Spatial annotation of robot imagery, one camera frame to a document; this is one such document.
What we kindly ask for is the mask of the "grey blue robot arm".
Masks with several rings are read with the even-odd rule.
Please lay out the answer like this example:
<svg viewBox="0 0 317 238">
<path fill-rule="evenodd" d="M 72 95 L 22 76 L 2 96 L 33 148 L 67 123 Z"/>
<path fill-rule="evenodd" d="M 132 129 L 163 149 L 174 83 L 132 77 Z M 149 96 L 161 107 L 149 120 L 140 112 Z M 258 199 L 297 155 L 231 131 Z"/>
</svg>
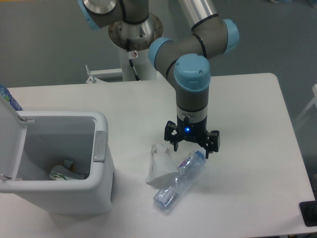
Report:
<svg viewBox="0 0 317 238">
<path fill-rule="evenodd" d="M 207 130 L 209 59 L 238 45 L 236 24 L 221 19 L 211 0 L 181 0 L 192 33 L 174 42 L 162 35 L 161 21 L 150 13 L 146 0 L 81 0 L 78 4 L 90 27 L 108 27 L 118 47 L 126 52 L 147 50 L 152 66 L 175 89 L 177 121 L 167 122 L 165 141 L 174 148 L 189 141 L 207 154 L 218 152 L 219 131 Z"/>
</svg>

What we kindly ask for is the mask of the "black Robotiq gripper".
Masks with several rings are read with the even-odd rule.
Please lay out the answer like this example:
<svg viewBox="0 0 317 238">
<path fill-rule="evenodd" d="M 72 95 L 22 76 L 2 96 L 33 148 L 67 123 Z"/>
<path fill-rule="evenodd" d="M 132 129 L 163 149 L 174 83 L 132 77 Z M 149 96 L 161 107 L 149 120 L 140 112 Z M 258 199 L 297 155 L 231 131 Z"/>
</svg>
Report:
<svg viewBox="0 0 317 238">
<path fill-rule="evenodd" d="M 177 118 L 177 125 L 168 121 L 164 129 L 164 140 L 173 145 L 173 150 L 178 150 L 179 142 L 185 140 L 198 143 L 205 149 L 205 158 L 209 154 L 218 152 L 220 148 L 220 132 L 218 130 L 207 131 L 207 117 L 199 122 L 189 122 Z"/>
</svg>

